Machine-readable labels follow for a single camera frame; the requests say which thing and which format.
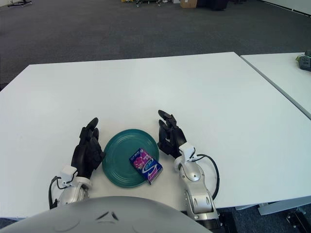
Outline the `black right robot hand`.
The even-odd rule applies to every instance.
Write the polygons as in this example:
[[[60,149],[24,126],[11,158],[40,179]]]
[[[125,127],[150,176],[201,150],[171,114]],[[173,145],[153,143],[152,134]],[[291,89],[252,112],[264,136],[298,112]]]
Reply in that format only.
[[[179,147],[187,142],[183,131],[177,126],[177,121],[173,115],[162,110],[158,110],[161,119],[159,122],[159,149],[174,159],[181,156]]]

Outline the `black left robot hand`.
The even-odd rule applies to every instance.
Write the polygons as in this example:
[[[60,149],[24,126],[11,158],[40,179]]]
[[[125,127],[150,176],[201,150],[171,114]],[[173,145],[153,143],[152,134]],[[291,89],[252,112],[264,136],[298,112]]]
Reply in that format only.
[[[96,127],[98,118],[93,118],[81,129],[80,141],[75,147],[71,166],[77,169],[77,176],[91,178],[92,172],[98,168],[105,157],[99,144],[99,130]]]

